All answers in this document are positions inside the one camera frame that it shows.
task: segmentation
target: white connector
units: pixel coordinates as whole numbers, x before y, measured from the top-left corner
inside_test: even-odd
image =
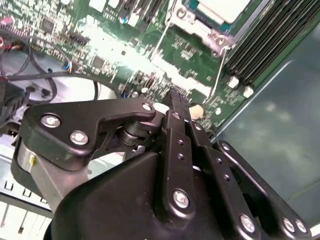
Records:
[[[243,92],[243,96],[248,99],[252,96],[252,94],[254,94],[254,90],[252,87],[250,86],[246,86]]]
[[[232,89],[234,89],[236,86],[239,84],[239,79],[236,78],[235,76],[230,77],[230,80],[228,82],[228,86]]]

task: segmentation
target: motherboard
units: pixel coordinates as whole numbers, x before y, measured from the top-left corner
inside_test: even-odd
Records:
[[[318,0],[0,0],[0,17],[123,98],[188,97],[218,128],[320,21]]]

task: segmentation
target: connector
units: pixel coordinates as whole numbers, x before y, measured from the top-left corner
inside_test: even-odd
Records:
[[[26,105],[29,93],[7,81],[0,81],[0,125],[8,122],[17,110]]]

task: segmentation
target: metal bracket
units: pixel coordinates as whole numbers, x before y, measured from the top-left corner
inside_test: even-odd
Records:
[[[78,171],[97,150],[102,149],[101,155],[111,152],[109,143],[125,123],[151,121],[155,115],[139,97],[35,105],[24,114],[20,136],[37,155],[62,169]]]
[[[230,144],[217,141],[215,147],[239,177],[241,191],[253,200],[260,224],[269,236],[278,239],[311,237],[306,223]]]
[[[53,213],[71,190],[88,181],[88,168],[66,171],[30,151],[23,141],[20,142],[18,148],[18,164],[31,174]]]
[[[162,145],[153,209],[166,227],[183,229],[196,214],[196,195],[185,120],[172,109],[166,112],[161,138],[168,144]]]
[[[260,239],[259,225],[237,185],[224,155],[212,148],[206,131],[196,122],[188,125],[192,139],[192,158],[205,173],[212,196],[212,207],[226,239]]]
[[[235,47],[235,41],[232,37],[204,25],[194,13],[182,4],[181,0],[169,2],[166,23],[174,24],[188,34],[200,37],[202,43],[212,50],[213,57],[222,56],[224,51]]]

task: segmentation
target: black mechanical arm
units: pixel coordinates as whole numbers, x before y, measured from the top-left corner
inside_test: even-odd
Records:
[[[165,114],[143,98],[30,107],[15,179],[54,212],[51,240],[309,239],[310,229],[227,142],[212,145],[174,90]],[[88,180],[90,160],[138,154]]]

